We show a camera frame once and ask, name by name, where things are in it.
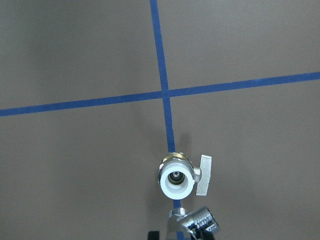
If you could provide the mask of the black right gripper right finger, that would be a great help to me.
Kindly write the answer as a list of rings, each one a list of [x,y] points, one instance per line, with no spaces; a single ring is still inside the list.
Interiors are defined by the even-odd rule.
[[[220,231],[220,228],[207,227],[199,230],[201,240],[215,240],[215,234]]]

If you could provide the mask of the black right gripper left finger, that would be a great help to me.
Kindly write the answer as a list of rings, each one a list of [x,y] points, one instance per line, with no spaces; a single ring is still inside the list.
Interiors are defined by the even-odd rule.
[[[147,234],[147,240],[160,240],[159,231],[149,231]]]

